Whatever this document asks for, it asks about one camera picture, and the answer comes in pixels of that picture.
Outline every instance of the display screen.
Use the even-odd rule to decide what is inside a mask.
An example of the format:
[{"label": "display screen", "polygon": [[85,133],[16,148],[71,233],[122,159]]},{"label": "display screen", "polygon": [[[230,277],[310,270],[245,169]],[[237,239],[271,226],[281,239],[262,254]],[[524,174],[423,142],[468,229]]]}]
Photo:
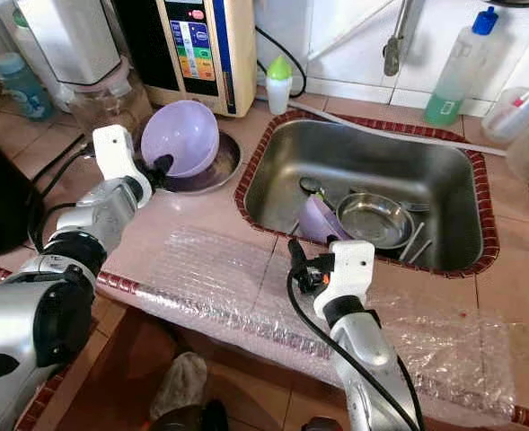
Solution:
[{"label": "display screen", "polygon": [[207,25],[203,22],[171,21],[171,29],[182,75],[215,81]]}]

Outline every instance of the stainless steel sink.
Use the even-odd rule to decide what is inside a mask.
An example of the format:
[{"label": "stainless steel sink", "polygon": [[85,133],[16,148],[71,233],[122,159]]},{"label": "stainless steel sink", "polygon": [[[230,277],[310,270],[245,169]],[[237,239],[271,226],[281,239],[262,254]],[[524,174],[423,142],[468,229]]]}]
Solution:
[{"label": "stainless steel sink", "polygon": [[[482,253],[481,223],[473,168],[460,150],[398,141],[323,121],[300,119],[278,127],[245,194],[250,217],[261,226],[288,233],[307,195],[303,176],[322,181],[338,204],[360,187],[397,201],[429,204],[412,213],[425,222],[409,256],[427,239],[432,245],[416,265],[439,271],[468,268]],[[401,249],[378,251],[397,259]]]}]

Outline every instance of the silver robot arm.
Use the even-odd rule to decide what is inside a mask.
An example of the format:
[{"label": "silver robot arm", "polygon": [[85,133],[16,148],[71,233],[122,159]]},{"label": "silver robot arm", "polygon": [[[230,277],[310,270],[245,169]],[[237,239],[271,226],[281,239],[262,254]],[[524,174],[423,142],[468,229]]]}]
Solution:
[{"label": "silver robot arm", "polygon": [[333,242],[329,254],[311,260],[306,259],[296,240],[291,240],[288,247],[292,255],[288,279],[292,304],[308,326],[315,326],[295,302],[291,278],[302,293],[315,295],[314,311],[331,328],[329,338],[318,327],[312,328],[314,332],[324,341],[331,339],[349,356],[334,352],[331,363],[344,384],[351,429],[424,431],[410,378],[385,339],[377,314],[365,309],[374,245],[364,241]]},{"label": "silver robot arm", "polygon": [[121,126],[93,133],[104,182],[64,213],[44,251],[0,284],[0,430],[86,344],[96,276],[124,227],[150,199]]}]

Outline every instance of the plastic wrap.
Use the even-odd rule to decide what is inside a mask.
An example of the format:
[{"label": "plastic wrap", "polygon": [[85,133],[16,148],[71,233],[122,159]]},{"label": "plastic wrap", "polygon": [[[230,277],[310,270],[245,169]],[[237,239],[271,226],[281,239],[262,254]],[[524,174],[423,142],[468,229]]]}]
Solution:
[{"label": "plastic wrap", "polygon": [[[341,386],[329,362],[331,350],[287,300],[288,269],[288,258],[278,251],[181,228],[170,234],[149,279],[128,302]],[[309,315],[312,300],[300,297]],[[416,303],[401,293],[368,291],[368,305],[406,363],[426,416],[468,427],[511,420],[515,388],[506,325],[435,298]]]}]

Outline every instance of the countertop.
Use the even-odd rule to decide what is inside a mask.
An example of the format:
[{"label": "countertop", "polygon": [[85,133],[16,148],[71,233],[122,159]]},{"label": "countertop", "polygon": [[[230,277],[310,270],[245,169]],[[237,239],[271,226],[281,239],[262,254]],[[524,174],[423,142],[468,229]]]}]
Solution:
[{"label": "countertop", "polygon": [[[299,99],[317,109],[370,119],[424,125],[421,111],[375,103],[306,94]],[[156,193],[128,226],[122,244],[103,270],[146,282],[151,260],[163,250],[175,226],[192,226],[251,244],[274,255],[287,256],[287,240],[252,229],[234,203],[234,190],[272,115],[266,104],[255,102],[242,119],[218,118],[219,127],[242,148],[240,171],[224,187],[196,197]],[[463,117],[448,128],[479,145],[492,145],[481,136],[479,121]],[[58,114],[45,123],[20,117],[7,100],[0,101],[0,146],[29,177],[57,155],[79,134],[74,119]],[[529,408],[529,189],[507,168],[506,161],[485,154],[500,253],[484,272],[462,279],[446,279],[382,262],[376,262],[373,292],[401,289],[414,298],[434,296],[453,303],[463,312],[493,312],[511,323],[510,344],[516,383],[516,405]],[[74,163],[49,195],[48,205],[82,196],[101,175],[96,163]],[[309,246],[310,253],[322,250]],[[25,244],[0,256],[0,267],[14,271],[34,255]]]}]

